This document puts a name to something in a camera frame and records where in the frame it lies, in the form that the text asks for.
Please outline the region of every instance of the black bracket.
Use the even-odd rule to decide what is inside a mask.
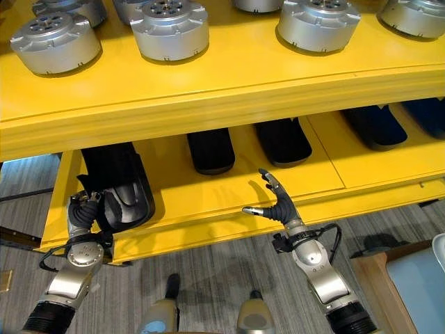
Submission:
[[[302,242],[317,239],[318,235],[315,231],[303,231],[292,235],[291,237],[285,237],[281,233],[273,235],[272,245],[275,252],[290,253],[295,250]]]

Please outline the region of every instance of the gray carpet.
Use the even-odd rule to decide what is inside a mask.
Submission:
[[[48,195],[0,203],[0,224],[16,226],[22,232],[41,233],[48,205]],[[337,223],[343,229],[343,242],[334,265],[369,308],[349,257],[362,248],[366,235],[385,232],[398,240],[414,242],[445,231],[445,201]],[[332,238],[327,233],[322,241],[329,247]],[[68,333],[135,333],[144,312],[163,296],[165,279],[174,272],[182,279],[179,307],[183,331],[234,333],[239,306],[252,288],[258,288],[274,315],[278,333],[331,333],[308,291],[305,277],[289,254],[275,253],[271,239],[271,235],[264,235],[230,241],[135,261],[130,267],[103,266],[95,278],[100,288],[88,295]],[[14,269],[11,290],[0,295],[4,333],[14,333],[23,326],[53,277],[38,268],[39,258],[33,252],[0,249],[0,268]],[[57,266],[60,261],[56,258],[51,263]]]

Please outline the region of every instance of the silver metal joint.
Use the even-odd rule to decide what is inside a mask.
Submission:
[[[329,263],[325,247],[316,240],[307,241],[292,252],[318,301],[325,305],[350,293],[345,280]]]
[[[145,57],[179,61],[203,51],[209,44],[207,11],[188,0],[150,0],[136,10],[130,24]]]
[[[114,8],[122,23],[130,25],[130,20],[136,10],[144,6],[149,0],[113,0]]]
[[[38,0],[33,4],[33,12],[35,16],[54,12],[83,15],[93,28],[106,19],[102,0]]]
[[[12,36],[10,46],[23,64],[37,74],[81,67],[102,49],[86,17],[62,12],[27,22]]]
[[[283,0],[232,0],[235,7],[246,12],[269,13],[279,10]]]
[[[75,244],[68,252],[68,262],[76,267],[88,267],[96,262],[102,262],[104,249],[96,242]]]
[[[378,18],[403,33],[438,38],[445,33],[444,0],[389,0]]]
[[[348,44],[360,18],[346,0],[285,0],[277,31],[299,49],[330,52]]]

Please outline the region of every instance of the black ribbed joint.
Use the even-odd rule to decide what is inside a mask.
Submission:
[[[40,302],[26,321],[23,331],[64,334],[70,327],[75,312],[74,308],[66,305]]]
[[[90,229],[96,216],[97,202],[94,200],[89,200],[82,205],[72,203],[68,207],[68,219],[70,223],[79,228]]]
[[[367,334],[377,329],[358,301],[339,308],[326,317],[336,334]]]

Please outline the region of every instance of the black shoe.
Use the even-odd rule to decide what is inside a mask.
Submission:
[[[179,286],[181,285],[181,278],[178,273],[172,273],[167,279],[167,289],[165,290],[165,297],[168,299],[176,299],[179,294]]]
[[[263,299],[263,295],[259,290],[252,290],[250,292],[250,299]]]

